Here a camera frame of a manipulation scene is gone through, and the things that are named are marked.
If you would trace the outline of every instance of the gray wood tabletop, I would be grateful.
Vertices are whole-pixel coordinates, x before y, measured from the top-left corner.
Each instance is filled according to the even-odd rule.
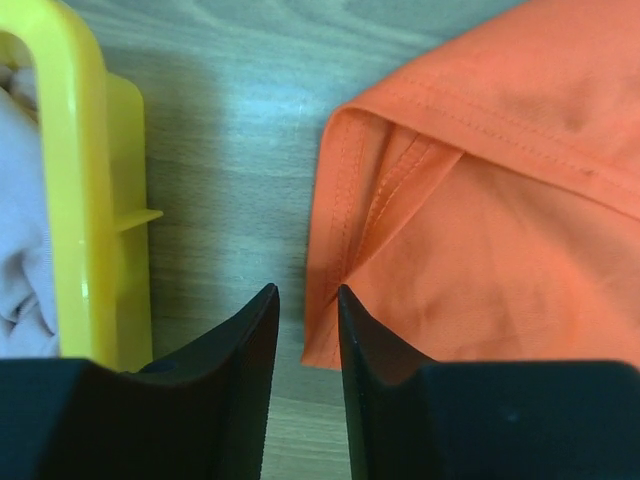
[[[318,143],[330,112],[517,0],[68,0],[146,101],[154,347],[268,282],[282,321],[263,478],[349,478],[340,374],[300,366]]]

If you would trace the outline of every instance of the orange towel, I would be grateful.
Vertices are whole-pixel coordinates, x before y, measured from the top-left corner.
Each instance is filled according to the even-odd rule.
[[[320,152],[303,363],[336,291],[437,360],[640,366],[640,2],[532,0],[340,108]]]

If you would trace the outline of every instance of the yellow container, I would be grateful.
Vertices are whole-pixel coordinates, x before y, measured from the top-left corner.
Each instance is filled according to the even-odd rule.
[[[61,354],[116,370],[151,361],[143,103],[54,0],[0,0],[0,59],[33,65]]]

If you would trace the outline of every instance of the folded orange cloth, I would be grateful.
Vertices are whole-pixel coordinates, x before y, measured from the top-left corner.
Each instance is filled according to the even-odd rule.
[[[318,164],[303,363],[336,291],[441,361],[640,366],[640,2],[532,0],[341,107]]]

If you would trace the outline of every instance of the yellow plastic bin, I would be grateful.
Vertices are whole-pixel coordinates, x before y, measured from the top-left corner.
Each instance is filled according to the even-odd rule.
[[[38,88],[61,355],[151,361],[143,103],[55,0],[0,0],[0,57]]]

